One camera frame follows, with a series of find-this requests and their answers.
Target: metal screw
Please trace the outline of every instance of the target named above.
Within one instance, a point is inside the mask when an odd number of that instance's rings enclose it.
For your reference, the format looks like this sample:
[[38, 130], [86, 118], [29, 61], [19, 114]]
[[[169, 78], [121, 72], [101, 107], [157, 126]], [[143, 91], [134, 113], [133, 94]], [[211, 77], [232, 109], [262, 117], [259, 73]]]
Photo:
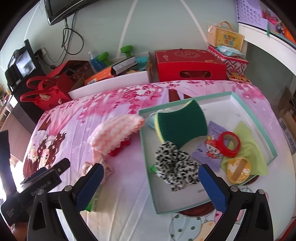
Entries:
[[265, 194], [265, 191], [264, 191], [263, 189], [258, 189], [258, 192], [259, 192], [260, 194]]
[[72, 186], [71, 185], [65, 186], [64, 190], [66, 192], [71, 191], [72, 190]]
[[230, 190], [233, 192], [237, 192], [239, 189], [237, 188], [237, 186], [231, 186]]
[[44, 190], [43, 189], [39, 189], [37, 193], [38, 193], [38, 195], [42, 195], [44, 193]]

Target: leopard print fabric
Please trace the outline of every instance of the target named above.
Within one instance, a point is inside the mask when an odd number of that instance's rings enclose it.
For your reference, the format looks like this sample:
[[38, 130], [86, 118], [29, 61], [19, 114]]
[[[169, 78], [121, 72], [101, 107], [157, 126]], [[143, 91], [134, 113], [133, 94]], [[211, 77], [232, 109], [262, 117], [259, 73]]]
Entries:
[[199, 183], [197, 161], [190, 160], [190, 155], [177, 149], [174, 143], [166, 141], [155, 152], [156, 175], [161, 177], [173, 192], [186, 185]]

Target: blue bottle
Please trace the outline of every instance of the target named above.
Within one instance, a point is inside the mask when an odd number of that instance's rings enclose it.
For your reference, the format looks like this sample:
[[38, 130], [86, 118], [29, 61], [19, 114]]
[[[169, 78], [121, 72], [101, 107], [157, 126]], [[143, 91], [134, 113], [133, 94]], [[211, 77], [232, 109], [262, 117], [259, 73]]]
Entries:
[[96, 57], [94, 58], [93, 51], [89, 51], [89, 55], [90, 55], [89, 62], [97, 72], [100, 72], [102, 69], [106, 68], [106, 65], [104, 64], [104, 62], [98, 61]]

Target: purple pegboard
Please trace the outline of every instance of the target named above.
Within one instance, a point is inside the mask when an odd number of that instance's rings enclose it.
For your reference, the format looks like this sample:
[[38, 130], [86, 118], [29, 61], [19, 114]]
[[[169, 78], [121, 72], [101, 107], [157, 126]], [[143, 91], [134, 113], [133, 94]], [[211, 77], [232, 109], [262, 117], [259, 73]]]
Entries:
[[262, 18], [258, 0], [235, 0], [237, 22], [246, 23], [261, 29], [267, 29], [267, 19]]

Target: dark green scouring pad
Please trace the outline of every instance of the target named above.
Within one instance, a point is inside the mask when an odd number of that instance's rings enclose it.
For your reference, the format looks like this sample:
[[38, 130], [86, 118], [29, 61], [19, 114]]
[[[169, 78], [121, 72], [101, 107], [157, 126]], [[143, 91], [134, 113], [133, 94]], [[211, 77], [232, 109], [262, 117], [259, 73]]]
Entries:
[[190, 140], [207, 134], [204, 113], [195, 100], [174, 112], [158, 112], [155, 115], [155, 130], [161, 142], [171, 141], [181, 148]]

